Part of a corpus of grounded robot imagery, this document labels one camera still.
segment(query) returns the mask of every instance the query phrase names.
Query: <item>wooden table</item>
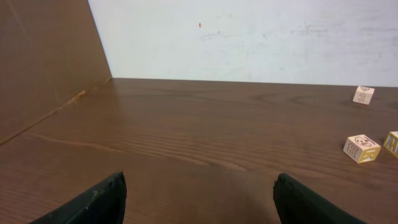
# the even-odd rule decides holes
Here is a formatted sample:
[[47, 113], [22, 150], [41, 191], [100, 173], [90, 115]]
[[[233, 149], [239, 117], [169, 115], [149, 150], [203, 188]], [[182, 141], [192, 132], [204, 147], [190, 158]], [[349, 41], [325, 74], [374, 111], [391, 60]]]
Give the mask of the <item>wooden table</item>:
[[348, 136], [398, 130], [397, 88], [114, 79], [0, 146], [0, 223], [26, 223], [124, 170], [125, 223], [280, 223], [281, 172], [369, 223], [398, 222], [398, 159]]

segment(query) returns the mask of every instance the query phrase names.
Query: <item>wooden block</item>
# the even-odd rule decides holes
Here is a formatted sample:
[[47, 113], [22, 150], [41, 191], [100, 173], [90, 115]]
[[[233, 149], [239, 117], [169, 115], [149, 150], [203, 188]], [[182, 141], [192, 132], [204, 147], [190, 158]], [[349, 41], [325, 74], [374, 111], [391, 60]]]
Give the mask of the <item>wooden block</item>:
[[369, 103], [371, 102], [373, 93], [374, 93], [373, 88], [359, 86], [356, 89], [353, 101], [355, 103], [362, 103], [365, 105], [369, 105]]
[[384, 148], [398, 157], [398, 131], [391, 131], [383, 144]]
[[351, 136], [347, 139], [343, 151], [355, 162], [369, 162], [376, 159], [381, 146], [366, 135]]

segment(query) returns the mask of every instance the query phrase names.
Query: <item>toy block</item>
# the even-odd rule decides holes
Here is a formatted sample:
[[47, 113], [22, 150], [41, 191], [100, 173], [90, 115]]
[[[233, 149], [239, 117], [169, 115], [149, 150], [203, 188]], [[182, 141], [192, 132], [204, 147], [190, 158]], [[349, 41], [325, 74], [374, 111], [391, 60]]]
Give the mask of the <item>toy block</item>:
[[366, 135], [351, 136], [347, 139], [343, 151], [356, 163], [370, 162], [376, 159], [381, 146]]
[[388, 133], [383, 144], [385, 149], [388, 149], [394, 156], [398, 157], [398, 131], [391, 131]]
[[356, 89], [353, 102], [369, 105], [369, 103], [371, 102], [371, 98], [373, 96], [373, 93], [374, 93], [374, 89], [373, 88], [359, 86]]

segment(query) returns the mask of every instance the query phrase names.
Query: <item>brown wooden wall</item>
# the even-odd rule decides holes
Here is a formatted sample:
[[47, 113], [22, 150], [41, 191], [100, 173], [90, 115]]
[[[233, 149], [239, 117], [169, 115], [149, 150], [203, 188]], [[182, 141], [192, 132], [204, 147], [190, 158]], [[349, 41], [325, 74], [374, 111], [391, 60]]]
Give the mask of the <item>brown wooden wall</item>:
[[0, 0], [0, 143], [110, 77], [87, 0]]

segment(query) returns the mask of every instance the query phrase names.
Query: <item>white backdrop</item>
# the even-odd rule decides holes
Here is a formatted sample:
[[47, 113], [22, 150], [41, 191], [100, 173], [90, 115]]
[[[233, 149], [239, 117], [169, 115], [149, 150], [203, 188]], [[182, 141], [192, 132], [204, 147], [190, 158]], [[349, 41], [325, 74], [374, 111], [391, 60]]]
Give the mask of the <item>white backdrop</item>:
[[113, 77], [398, 86], [397, 0], [89, 2]]

